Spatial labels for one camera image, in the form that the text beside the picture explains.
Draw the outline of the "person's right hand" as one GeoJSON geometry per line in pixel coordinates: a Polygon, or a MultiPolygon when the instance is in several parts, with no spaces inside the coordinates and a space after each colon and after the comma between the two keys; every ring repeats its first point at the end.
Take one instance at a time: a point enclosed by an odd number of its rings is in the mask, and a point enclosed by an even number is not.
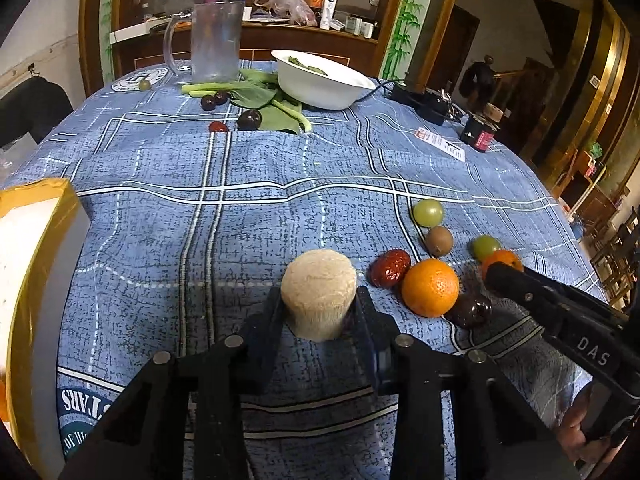
{"type": "Polygon", "coordinates": [[[586,464],[595,464],[608,449],[608,439],[587,442],[582,431],[582,422],[588,414],[591,391],[590,382],[579,391],[573,404],[564,414],[562,422],[554,430],[556,440],[573,463],[582,460],[586,464]]]}

